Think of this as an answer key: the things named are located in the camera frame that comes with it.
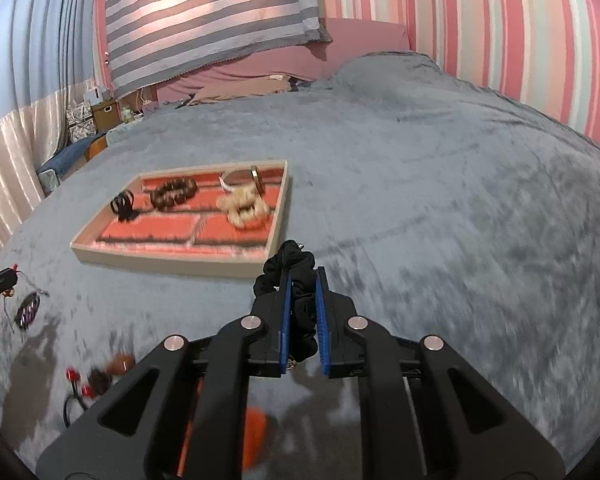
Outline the orange fabric scrunchie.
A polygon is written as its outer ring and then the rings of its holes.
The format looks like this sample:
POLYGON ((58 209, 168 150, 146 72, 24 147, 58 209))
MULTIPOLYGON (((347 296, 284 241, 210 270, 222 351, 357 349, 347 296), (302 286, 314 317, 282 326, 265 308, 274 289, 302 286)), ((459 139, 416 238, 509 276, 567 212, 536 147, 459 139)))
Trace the orange fabric scrunchie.
MULTIPOLYGON (((196 380, 193 401, 190 404, 184 437, 178 452, 176 464, 176 478, 183 479, 187 467, 187 459, 196 429, 198 419, 198 405, 204 390, 204 378, 196 380)), ((268 433, 268 419, 257 408, 250 408, 242 404, 234 414, 234 419, 226 424, 230 436, 226 438, 221 450, 229 452, 230 457, 239 465, 241 472, 248 471, 260 464, 261 455, 268 433)))

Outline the black scrunchie with charm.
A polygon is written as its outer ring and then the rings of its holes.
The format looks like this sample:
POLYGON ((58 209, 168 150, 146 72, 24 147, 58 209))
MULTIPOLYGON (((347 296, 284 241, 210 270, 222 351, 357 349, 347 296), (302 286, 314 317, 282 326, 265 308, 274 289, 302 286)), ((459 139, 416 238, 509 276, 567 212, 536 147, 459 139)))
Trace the black scrunchie with charm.
POLYGON ((262 273, 256 278, 253 293, 256 298, 275 292, 290 279, 288 359, 301 363, 312 358, 318 350, 315 304, 315 258, 295 240, 285 240, 278 252, 265 261, 262 273))

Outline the black hair tie red beads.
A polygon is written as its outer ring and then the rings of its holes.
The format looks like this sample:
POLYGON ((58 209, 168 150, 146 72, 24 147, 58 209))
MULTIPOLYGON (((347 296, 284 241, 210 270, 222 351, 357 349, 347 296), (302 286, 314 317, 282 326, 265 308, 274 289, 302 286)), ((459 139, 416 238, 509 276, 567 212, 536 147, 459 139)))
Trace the black hair tie red beads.
POLYGON ((72 424, 71 413, 73 405, 76 404, 82 412, 86 412, 90 407, 86 399, 93 397, 93 391, 90 385, 81 385, 81 374, 74 367, 68 367, 65 375, 70 385, 70 391, 65 397, 64 404, 62 404, 62 421, 65 427, 69 428, 72 424))

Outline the cream jewelry tray red lining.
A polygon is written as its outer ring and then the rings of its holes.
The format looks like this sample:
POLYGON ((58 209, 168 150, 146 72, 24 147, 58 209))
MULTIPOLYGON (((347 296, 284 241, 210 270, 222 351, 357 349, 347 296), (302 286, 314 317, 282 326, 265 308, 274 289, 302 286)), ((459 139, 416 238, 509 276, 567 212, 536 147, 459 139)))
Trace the cream jewelry tray red lining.
POLYGON ((134 194, 138 217, 119 222, 109 201, 73 237, 70 247, 80 261, 102 266, 254 278, 282 241, 288 188, 286 160, 229 162, 139 174, 119 191, 134 194), (271 212, 260 226, 240 230, 215 205, 216 199, 227 193, 219 176, 226 170, 251 165, 259 168, 265 185, 263 198, 271 212))

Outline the cream flower scrunchie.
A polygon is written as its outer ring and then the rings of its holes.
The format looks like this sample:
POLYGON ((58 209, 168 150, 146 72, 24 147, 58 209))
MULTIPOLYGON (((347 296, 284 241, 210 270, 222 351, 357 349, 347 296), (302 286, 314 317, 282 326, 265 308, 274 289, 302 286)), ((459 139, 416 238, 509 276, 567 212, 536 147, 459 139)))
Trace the cream flower scrunchie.
POLYGON ((271 212, 255 183, 238 186, 219 196, 215 205, 226 214, 227 221, 240 230, 260 226, 271 212))

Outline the white strap wrist watch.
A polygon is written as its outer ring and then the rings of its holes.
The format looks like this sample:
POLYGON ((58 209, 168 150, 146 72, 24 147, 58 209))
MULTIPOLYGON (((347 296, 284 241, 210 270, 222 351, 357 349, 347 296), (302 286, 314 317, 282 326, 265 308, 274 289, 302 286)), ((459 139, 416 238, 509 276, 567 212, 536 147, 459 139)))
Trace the white strap wrist watch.
POLYGON ((229 193, 233 193, 238 188, 245 188, 246 186, 253 186, 260 196, 263 196, 265 193, 265 185, 259 168, 256 165, 226 170, 219 176, 219 182, 221 188, 229 193))

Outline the red string bracelet gold charm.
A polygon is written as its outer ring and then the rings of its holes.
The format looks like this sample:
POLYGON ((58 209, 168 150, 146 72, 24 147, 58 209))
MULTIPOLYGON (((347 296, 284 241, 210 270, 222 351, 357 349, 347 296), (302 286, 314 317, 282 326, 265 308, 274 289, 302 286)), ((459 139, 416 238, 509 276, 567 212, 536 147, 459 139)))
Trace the red string bracelet gold charm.
POLYGON ((12 325, 17 327, 20 332, 26 332, 38 316, 42 304, 42 298, 48 298, 50 293, 35 284, 30 276, 14 264, 7 268, 7 283, 6 289, 2 292, 2 296, 7 299, 15 296, 15 288, 20 282, 23 282, 26 287, 26 294, 21 298, 18 308, 12 315, 12 325))

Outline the cream shiny curtain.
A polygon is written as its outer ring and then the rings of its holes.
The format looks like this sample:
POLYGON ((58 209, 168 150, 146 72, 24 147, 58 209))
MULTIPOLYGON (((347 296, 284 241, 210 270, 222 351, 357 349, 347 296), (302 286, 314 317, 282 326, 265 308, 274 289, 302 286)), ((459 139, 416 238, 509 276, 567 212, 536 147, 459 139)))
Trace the cream shiny curtain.
POLYGON ((67 106, 94 87, 93 78, 81 81, 0 119, 0 250, 43 200, 36 170, 64 138, 67 106))

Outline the blue denim cloth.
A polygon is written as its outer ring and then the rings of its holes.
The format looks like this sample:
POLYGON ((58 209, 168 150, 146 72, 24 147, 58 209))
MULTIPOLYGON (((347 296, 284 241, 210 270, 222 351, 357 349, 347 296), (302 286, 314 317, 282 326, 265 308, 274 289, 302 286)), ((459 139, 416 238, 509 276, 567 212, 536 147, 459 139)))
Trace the blue denim cloth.
POLYGON ((74 165, 85 157, 91 145, 103 136, 105 133, 99 133, 71 143, 38 168, 36 174, 42 187, 46 188, 47 192, 57 188, 65 178, 69 177, 74 165))

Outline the grey plush bed blanket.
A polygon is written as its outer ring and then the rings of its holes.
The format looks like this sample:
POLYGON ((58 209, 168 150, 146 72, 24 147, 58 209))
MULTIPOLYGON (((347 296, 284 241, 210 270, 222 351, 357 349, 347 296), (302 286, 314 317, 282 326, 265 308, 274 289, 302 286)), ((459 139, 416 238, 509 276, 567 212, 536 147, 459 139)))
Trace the grey plush bed blanket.
POLYGON ((73 237, 134 177, 285 159, 285 237, 391 333, 437 334, 576 466, 600 435, 600 145, 531 107, 372 55, 296 92, 158 110, 42 201, 0 252, 50 293, 0 303, 0 429, 28 465, 58 437, 70 366, 249 311, 252 285, 79 262, 73 237))

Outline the brown cardboard storage box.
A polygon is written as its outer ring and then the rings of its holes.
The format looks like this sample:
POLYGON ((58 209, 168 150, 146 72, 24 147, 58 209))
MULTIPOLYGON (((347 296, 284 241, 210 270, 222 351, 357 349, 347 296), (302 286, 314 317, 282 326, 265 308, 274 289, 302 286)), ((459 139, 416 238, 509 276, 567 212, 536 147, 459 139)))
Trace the brown cardboard storage box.
POLYGON ((106 133, 121 124, 120 110, 115 99, 92 105, 91 112, 97 133, 106 133))

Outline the beige folded cloth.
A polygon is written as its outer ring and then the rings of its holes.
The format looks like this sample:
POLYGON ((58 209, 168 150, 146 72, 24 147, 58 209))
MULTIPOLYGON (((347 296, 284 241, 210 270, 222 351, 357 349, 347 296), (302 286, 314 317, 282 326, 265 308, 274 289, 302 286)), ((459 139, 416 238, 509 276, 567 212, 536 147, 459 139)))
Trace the beige folded cloth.
POLYGON ((270 96, 290 90, 291 83, 288 75, 270 75, 240 81, 218 82, 197 91, 187 105, 211 104, 251 98, 252 96, 270 96))

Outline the pink headboard cushion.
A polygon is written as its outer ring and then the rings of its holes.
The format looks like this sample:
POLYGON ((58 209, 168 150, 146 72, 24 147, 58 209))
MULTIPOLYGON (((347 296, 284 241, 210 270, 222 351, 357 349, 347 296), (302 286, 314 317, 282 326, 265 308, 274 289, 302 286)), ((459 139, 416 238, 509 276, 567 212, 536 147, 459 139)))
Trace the pink headboard cushion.
POLYGON ((329 42, 275 48, 194 70, 156 85, 158 100, 176 102, 208 84, 277 74, 304 80, 326 79, 347 62, 366 54, 411 49, 404 25, 328 18, 329 42))

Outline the grey striped pillow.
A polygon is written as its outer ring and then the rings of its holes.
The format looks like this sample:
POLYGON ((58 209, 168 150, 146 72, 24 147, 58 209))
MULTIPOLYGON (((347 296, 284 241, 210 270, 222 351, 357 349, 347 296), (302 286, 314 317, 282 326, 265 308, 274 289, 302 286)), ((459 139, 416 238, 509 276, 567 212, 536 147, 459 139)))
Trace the grey striped pillow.
POLYGON ((320 0, 105 0, 116 96, 214 63, 330 37, 320 0))

